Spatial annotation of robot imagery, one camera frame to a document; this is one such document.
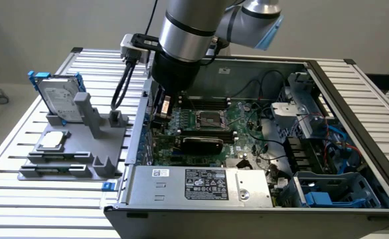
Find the green circuit board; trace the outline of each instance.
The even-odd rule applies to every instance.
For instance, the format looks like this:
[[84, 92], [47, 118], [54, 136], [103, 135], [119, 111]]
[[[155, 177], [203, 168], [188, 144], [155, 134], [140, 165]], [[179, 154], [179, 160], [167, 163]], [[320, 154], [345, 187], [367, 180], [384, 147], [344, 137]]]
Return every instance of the green circuit board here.
[[[247, 120], [253, 111], [245, 111], [244, 104], [245, 102], [239, 102], [224, 111], [175, 108], [167, 129], [161, 132], [153, 132], [153, 164], [160, 166], [220, 167], [225, 164], [228, 158], [240, 158], [244, 153], [249, 153], [253, 145], [260, 147], [263, 143], [253, 139], [247, 131]], [[205, 115], [208, 117], [220, 116], [223, 124], [219, 126], [217, 123], [211, 123], [212, 121], [199, 121]], [[257, 121], [256, 114], [252, 115], [249, 121]], [[220, 154], [187, 155], [176, 147], [176, 140], [180, 137], [177, 134], [179, 128], [187, 131], [236, 131], [239, 139], [235, 143], [224, 143]], [[260, 131], [252, 130], [251, 132], [256, 137], [263, 138]]]

